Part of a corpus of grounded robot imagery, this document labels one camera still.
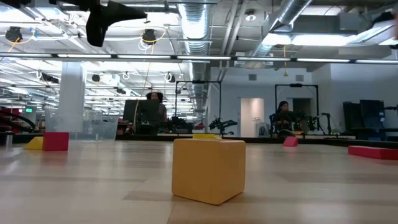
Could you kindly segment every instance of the wooden block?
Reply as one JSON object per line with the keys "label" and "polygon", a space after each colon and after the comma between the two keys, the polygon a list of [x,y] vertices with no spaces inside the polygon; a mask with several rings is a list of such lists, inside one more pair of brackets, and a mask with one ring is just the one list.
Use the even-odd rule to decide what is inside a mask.
{"label": "wooden block", "polygon": [[193,134],[194,139],[222,139],[220,136],[215,134]]}
{"label": "wooden block", "polygon": [[69,133],[45,132],[43,141],[44,151],[67,151],[69,147]]}
{"label": "wooden block", "polygon": [[348,154],[355,156],[363,156],[374,159],[398,160],[397,149],[384,149],[379,147],[368,146],[348,146]]}
{"label": "wooden block", "polygon": [[219,205],[244,190],[246,143],[217,139],[174,141],[172,193]]}
{"label": "wooden block", "polygon": [[289,136],[285,139],[283,146],[285,147],[296,147],[299,144],[297,137]]}
{"label": "wooden block", "polygon": [[34,137],[26,146],[25,150],[42,150],[43,149],[43,137]]}

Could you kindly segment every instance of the yellow cable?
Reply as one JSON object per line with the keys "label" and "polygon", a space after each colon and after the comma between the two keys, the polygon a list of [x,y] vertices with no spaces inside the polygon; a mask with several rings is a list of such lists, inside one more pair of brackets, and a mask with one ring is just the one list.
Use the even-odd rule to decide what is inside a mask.
{"label": "yellow cable", "polygon": [[[155,45],[153,45],[150,54],[154,54],[154,49],[155,49]],[[138,100],[137,100],[136,110],[134,111],[134,123],[133,123],[133,125],[132,125],[132,127],[134,128],[134,134],[136,133],[136,121],[137,121],[136,116],[137,116],[138,104],[139,104],[139,101],[140,101],[140,99],[141,99],[141,97],[142,97],[142,94],[144,93],[145,86],[146,86],[146,84],[147,84],[148,74],[149,74],[149,67],[150,67],[150,62],[149,62],[149,65],[148,65],[147,75],[146,75],[146,77],[145,77],[145,83],[144,83],[144,86],[142,87],[141,95],[140,95],[140,97],[139,97]]]}
{"label": "yellow cable", "polygon": [[11,42],[12,46],[10,47],[10,49],[8,49],[7,52],[11,52],[13,50],[13,48],[15,47],[15,44],[18,42],[18,40],[19,40],[19,37],[17,38],[17,40],[15,42]]}
{"label": "yellow cable", "polygon": [[146,42],[146,43],[154,43],[154,42],[157,42],[158,40],[161,40],[163,37],[164,37],[164,35],[166,34],[166,32],[167,32],[167,29],[165,28],[164,29],[164,32],[163,32],[163,34],[162,34],[162,36],[160,36],[158,39],[156,39],[156,40],[144,40],[144,38],[142,38],[142,36],[144,35],[144,34],[141,34],[141,40],[142,41],[144,41],[144,42]]}
{"label": "yellow cable", "polygon": [[31,37],[27,40],[27,41],[23,41],[23,42],[12,42],[12,41],[9,41],[9,40],[7,40],[8,42],[10,42],[10,43],[16,43],[16,44],[26,44],[26,43],[28,43],[29,41],[31,41],[32,39],[33,39],[33,37],[35,36],[35,31],[32,31],[32,35],[31,35]]}

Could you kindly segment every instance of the pink block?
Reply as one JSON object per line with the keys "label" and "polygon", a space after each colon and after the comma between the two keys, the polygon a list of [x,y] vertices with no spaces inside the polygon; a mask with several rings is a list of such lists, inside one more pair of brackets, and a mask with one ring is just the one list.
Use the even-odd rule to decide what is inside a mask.
{"label": "pink block", "polygon": [[67,151],[69,147],[69,133],[45,132],[43,151]]}
{"label": "pink block", "polygon": [[299,139],[297,137],[287,137],[284,141],[284,146],[286,147],[296,147],[299,144]]}
{"label": "pink block", "polygon": [[374,159],[398,160],[397,149],[384,149],[379,147],[367,146],[348,146],[348,154]]}

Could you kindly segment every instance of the seated person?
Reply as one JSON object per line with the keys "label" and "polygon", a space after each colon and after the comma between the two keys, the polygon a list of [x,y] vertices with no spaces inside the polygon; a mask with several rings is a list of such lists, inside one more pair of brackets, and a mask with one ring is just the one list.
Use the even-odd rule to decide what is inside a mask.
{"label": "seated person", "polygon": [[148,93],[146,95],[147,100],[159,100],[159,117],[160,122],[167,122],[167,109],[163,103],[163,94],[162,93]]}
{"label": "seated person", "polygon": [[289,111],[289,104],[287,101],[279,103],[278,110],[275,114],[274,125],[279,131],[278,138],[286,138],[287,136],[294,136],[292,130],[292,122],[294,117]]}

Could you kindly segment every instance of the white column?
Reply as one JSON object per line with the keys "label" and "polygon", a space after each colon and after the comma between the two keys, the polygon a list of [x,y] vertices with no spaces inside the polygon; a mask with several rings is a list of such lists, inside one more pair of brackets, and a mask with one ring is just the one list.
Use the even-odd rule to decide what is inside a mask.
{"label": "white column", "polygon": [[63,62],[57,131],[81,132],[86,70],[83,62]]}

